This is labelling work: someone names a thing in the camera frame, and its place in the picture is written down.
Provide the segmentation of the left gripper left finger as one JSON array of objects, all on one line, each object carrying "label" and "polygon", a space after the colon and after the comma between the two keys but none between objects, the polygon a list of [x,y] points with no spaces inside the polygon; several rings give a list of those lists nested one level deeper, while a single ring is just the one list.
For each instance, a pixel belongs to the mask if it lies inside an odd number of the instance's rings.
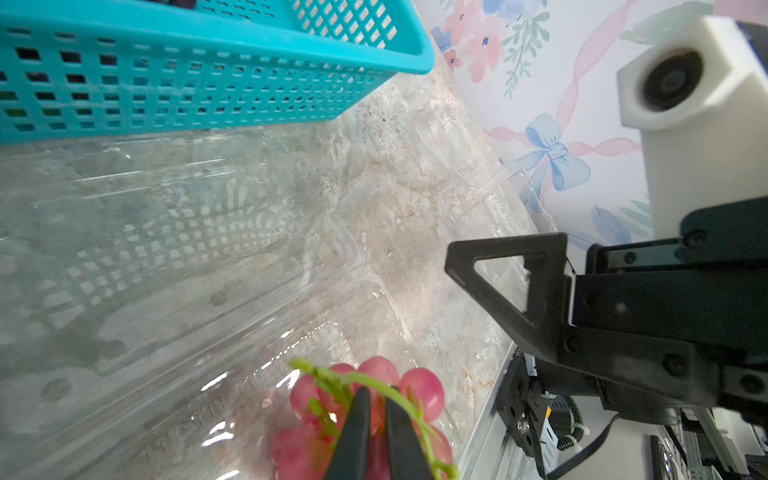
[{"label": "left gripper left finger", "polygon": [[365,480],[371,424],[371,393],[360,387],[336,448],[323,477],[324,480]]}]

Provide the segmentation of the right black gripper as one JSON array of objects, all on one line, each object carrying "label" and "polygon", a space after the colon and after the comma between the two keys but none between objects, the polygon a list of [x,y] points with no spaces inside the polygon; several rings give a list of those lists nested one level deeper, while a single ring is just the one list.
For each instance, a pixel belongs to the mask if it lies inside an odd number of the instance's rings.
[{"label": "right black gripper", "polygon": [[767,416],[767,201],[688,214],[677,237],[594,246],[572,323],[567,235],[455,241],[445,272],[524,352],[686,406]]}]

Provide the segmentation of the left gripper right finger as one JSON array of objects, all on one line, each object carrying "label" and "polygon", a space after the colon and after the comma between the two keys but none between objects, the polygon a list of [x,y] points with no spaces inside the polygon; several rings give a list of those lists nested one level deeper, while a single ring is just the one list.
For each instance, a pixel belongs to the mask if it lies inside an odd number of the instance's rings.
[{"label": "left gripper right finger", "polygon": [[385,403],[387,452],[392,480],[434,480],[411,417],[394,400]]}]

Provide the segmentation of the pink red grape bunch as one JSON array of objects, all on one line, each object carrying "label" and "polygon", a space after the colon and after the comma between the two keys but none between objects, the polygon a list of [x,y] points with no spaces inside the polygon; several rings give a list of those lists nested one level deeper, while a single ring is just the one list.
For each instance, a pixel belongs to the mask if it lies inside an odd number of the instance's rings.
[{"label": "pink red grape bunch", "polygon": [[270,456],[278,479],[456,479],[453,448],[435,426],[444,387],[426,368],[400,373],[374,356],[357,367],[289,363],[300,425],[280,430]]}]

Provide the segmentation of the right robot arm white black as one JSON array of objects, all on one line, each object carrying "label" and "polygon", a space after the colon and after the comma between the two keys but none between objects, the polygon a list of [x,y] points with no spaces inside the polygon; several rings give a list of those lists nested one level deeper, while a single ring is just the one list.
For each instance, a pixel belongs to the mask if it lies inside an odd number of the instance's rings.
[{"label": "right robot arm white black", "polygon": [[589,248],[565,272],[563,233],[457,241],[446,273],[516,344],[494,400],[506,443],[544,479],[545,417],[558,396],[595,396],[623,420],[662,426],[690,471],[740,456],[716,409],[767,425],[767,201],[688,214],[673,238]]}]

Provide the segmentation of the teal plastic basket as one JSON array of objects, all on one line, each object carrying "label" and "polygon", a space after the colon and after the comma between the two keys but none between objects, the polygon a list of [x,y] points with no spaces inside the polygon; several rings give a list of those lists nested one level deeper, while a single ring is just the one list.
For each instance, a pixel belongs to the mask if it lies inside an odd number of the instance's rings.
[{"label": "teal plastic basket", "polygon": [[327,121],[434,63],[409,1],[5,1],[1,141]]}]

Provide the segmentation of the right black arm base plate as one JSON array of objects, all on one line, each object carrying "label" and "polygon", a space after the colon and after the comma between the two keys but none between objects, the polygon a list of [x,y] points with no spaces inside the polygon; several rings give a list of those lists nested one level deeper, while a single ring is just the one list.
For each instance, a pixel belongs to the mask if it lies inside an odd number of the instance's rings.
[{"label": "right black arm base plate", "polygon": [[564,368],[516,349],[494,400],[507,433],[546,479],[551,461],[563,450],[580,448],[584,436],[581,413],[566,394]]}]

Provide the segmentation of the aluminium front rail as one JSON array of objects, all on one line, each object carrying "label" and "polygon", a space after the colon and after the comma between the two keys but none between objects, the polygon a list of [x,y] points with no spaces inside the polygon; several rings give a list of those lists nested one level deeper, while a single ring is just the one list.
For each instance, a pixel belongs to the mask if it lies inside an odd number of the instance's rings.
[{"label": "aluminium front rail", "polygon": [[508,349],[478,421],[462,452],[459,461],[460,479],[538,479],[534,460],[527,457],[517,446],[494,406],[516,350],[515,344]]}]

